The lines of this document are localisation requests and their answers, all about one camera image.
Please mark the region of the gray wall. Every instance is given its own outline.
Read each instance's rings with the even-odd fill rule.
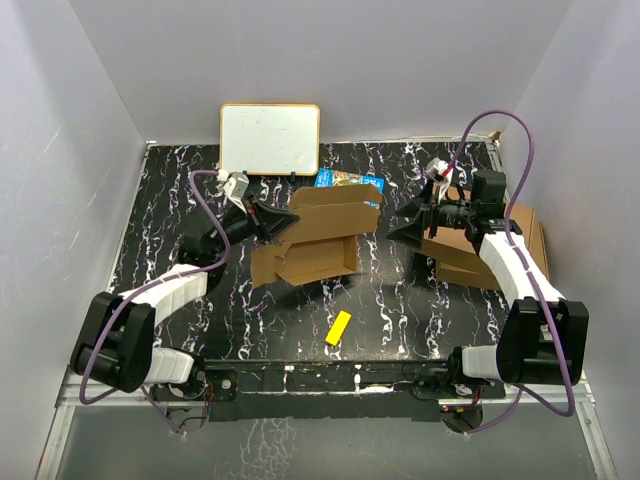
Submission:
[[[0,1],[0,477],[31,478],[144,142],[66,0]]]
[[[142,136],[161,143],[217,141],[227,102],[317,103],[323,141],[459,135],[516,106],[571,4],[70,2]]]
[[[640,4],[576,2],[518,111],[537,134],[524,200],[546,232],[554,283],[591,313],[586,372],[621,478],[640,476]],[[522,171],[509,124],[504,163]]]

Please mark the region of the purple cable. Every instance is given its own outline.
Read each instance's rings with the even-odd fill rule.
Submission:
[[[122,311],[125,309],[125,307],[129,303],[131,303],[136,297],[138,297],[142,293],[152,289],[153,287],[156,287],[156,286],[160,285],[161,283],[168,282],[168,281],[171,281],[171,280],[175,280],[176,278],[188,277],[190,275],[195,275],[197,273],[208,272],[208,271],[214,270],[214,269],[224,265],[226,263],[226,261],[229,259],[229,253],[231,251],[231,244],[229,243],[229,238],[227,237],[227,234],[225,233],[224,229],[222,228],[222,225],[220,224],[220,221],[213,214],[213,212],[209,208],[209,205],[207,205],[207,202],[204,200],[204,198],[202,197],[202,195],[198,191],[198,188],[196,187],[196,182],[195,182],[195,178],[198,175],[217,175],[217,174],[218,174],[218,172],[216,170],[194,170],[193,172],[191,172],[189,174],[189,183],[191,184],[191,190],[193,191],[193,194],[195,195],[196,200],[198,200],[198,203],[200,203],[200,206],[207,213],[207,216],[209,217],[209,219],[213,223],[213,226],[215,227],[216,231],[218,232],[218,234],[222,238],[222,241],[224,243],[224,253],[222,254],[222,257],[216,263],[214,263],[212,265],[209,265],[207,267],[196,268],[196,269],[193,269],[193,270],[189,270],[188,272],[176,273],[176,274],[173,274],[173,275],[168,275],[168,276],[166,276],[166,277],[164,277],[162,279],[158,278],[156,280],[153,280],[152,282],[149,282],[146,285],[143,285],[143,286],[139,287],[138,289],[136,289],[131,295],[129,295],[127,298],[125,298],[120,303],[120,305],[118,305],[118,307],[115,309],[115,311],[113,312],[111,317],[109,317],[109,320],[107,321],[107,323],[105,324],[104,328],[102,329],[102,333],[98,337],[98,340],[97,340],[95,346],[93,347],[93,351],[91,352],[91,356],[89,357],[89,361],[87,362],[87,366],[84,369],[84,372],[83,372],[83,375],[82,375],[82,382],[80,383],[80,395],[79,395],[80,396],[80,402],[83,405],[91,405],[93,403],[96,403],[96,402],[102,400],[103,398],[108,397],[109,395],[111,395],[113,392],[115,392],[117,390],[115,388],[112,388],[111,390],[107,390],[106,392],[103,392],[100,395],[98,395],[96,397],[93,397],[93,398],[87,398],[87,396],[86,396],[86,394],[87,394],[87,384],[89,383],[89,377],[90,377],[91,371],[93,370],[93,367],[94,367],[94,365],[96,363],[96,359],[98,358],[98,355],[100,354],[100,350],[102,349],[102,346],[104,345],[104,342],[107,339],[107,335],[109,334],[109,331],[111,330],[111,327],[113,327],[113,324],[116,322],[116,319],[122,313]],[[159,410],[160,412],[162,412],[162,410],[160,410],[160,407],[153,401],[153,398],[151,398],[151,396],[148,394],[148,392],[146,391],[146,389],[144,387],[142,388],[142,393],[145,395],[145,397],[147,397],[147,399],[151,402],[151,404],[154,406],[154,408],[156,408],[156,410]],[[163,414],[163,417],[165,418],[165,420],[167,421],[169,426],[171,428],[173,428],[176,432],[184,433],[183,430],[178,428],[164,414]]]
[[[527,139],[529,141],[529,153],[527,155],[527,163],[525,164],[524,171],[522,172],[522,176],[520,177],[520,181],[516,186],[516,190],[513,193],[513,196],[511,197],[511,201],[509,202],[509,206],[507,207],[507,210],[505,212],[505,223],[506,225],[509,225],[513,206],[516,204],[516,200],[520,195],[520,192],[522,191],[522,188],[524,187],[524,184],[527,181],[527,178],[529,177],[529,172],[531,171],[531,166],[533,165],[533,157],[535,153],[535,141],[533,138],[533,133],[531,133],[531,130],[529,129],[529,127],[527,126],[524,120],[522,120],[515,113],[509,112],[508,110],[502,110],[502,109],[487,110],[486,112],[483,112],[480,115],[476,116],[473,120],[471,120],[469,125],[467,125],[467,128],[465,129],[464,133],[462,134],[462,138],[460,139],[460,144],[458,145],[458,148],[456,148],[456,151],[453,154],[453,158],[447,165],[447,168],[452,169],[455,167],[456,162],[458,161],[458,158],[460,157],[462,150],[464,149],[467,136],[469,135],[469,132],[471,131],[473,126],[476,124],[476,122],[481,118],[484,118],[488,115],[493,115],[493,114],[500,114],[500,115],[505,115],[507,117],[513,118],[522,126],[522,128],[527,134]],[[513,237],[511,236],[511,231],[509,229],[506,230],[506,236],[509,244],[516,252],[516,255],[518,255],[518,258],[520,258],[520,261],[522,262],[522,266],[524,267],[524,269],[529,270],[529,263],[527,262],[526,257],[520,250],[520,247],[516,245]],[[575,397],[573,394],[573,389],[571,387],[571,378],[569,376],[569,369],[567,368],[567,363],[562,361],[565,358],[564,351],[562,350],[562,344],[560,343],[558,330],[556,328],[555,322],[553,321],[553,315],[551,314],[551,310],[549,310],[549,306],[545,301],[540,285],[538,284],[538,282],[536,281],[535,277],[531,272],[527,272],[527,278],[529,279],[529,282],[531,283],[531,287],[533,288],[534,292],[536,293],[536,296],[538,297],[538,300],[540,301],[540,305],[542,306],[542,311],[544,312],[545,320],[549,325],[549,331],[551,332],[551,338],[553,339],[553,346],[556,350],[556,355],[558,356],[559,363],[560,363],[560,373],[562,375],[562,381],[564,382],[564,387],[567,392],[567,404],[568,404],[567,410],[566,411],[560,410],[558,407],[556,407],[555,405],[552,405],[550,402],[542,398],[542,396],[540,396],[539,394],[531,390],[529,387],[525,385],[517,385],[518,394],[516,395],[516,398],[514,399],[511,406],[509,406],[509,408],[507,408],[507,410],[505,410],[504,413],[500,415],[498,418],[496,418],[495,420],[487,423],[486,425],[482,425],[478,428],[475,428],[471,430],[469,433],[477,433],[483,430],[487,430],[493,427],[494,425],[497,425],[498,423],[502,422],[504,419],[506,419],[516,409],[516,406],[520,401],[520,397],[522,396],[523,391],[527,392],[529,395],[531,395],[540,403],[542,403],[545,407],[549,408],[551,411],[553,411],[554,413],[560,416],[571,417],[575,413],[575,408],[576,408]]]
[[[502,412],[498,418],[494,418],[489,423],[480,425],[478,428],[474,428],[473,430],[470,430],[467,433],[479,433],[479,432],[482,432],[483,430],[489,430],[491,427],[495,427],[497,424],[499,424],[503,420],[506,420],[506,418],[509,415],[511,415],[513,411],[516,409],[516,407],[518,406],[518,403],[520,402],[520,397],[522,397],[522,389],[518,388],[518,393],[516,394],[516,398],[513,399],[513,403],[511,403],[511,405],[509,405],[509,408],[507,408],[504,412]]]
[[[151,396],[151,394],[145,388],[144,385],[140,387],[140,390],[142,390],[142,394],[144,395],[144,398],[146,398],[149,401],[149,403],[154,408],[154,410],[158,412],[158,414],[164,419],[165,422],[167,422],[167,424],[173,429],[174,432],[179,433],[180,435],[184,435],[187,433],[184,430],[182,430],[178,425],[176,425],[173,422],[173,420],[171,420],[169,417],[165,415],[165,413],[162,411],[162,408],[160,408],[160,405],[156,403],[156,401],[153,399],[153,397]]]

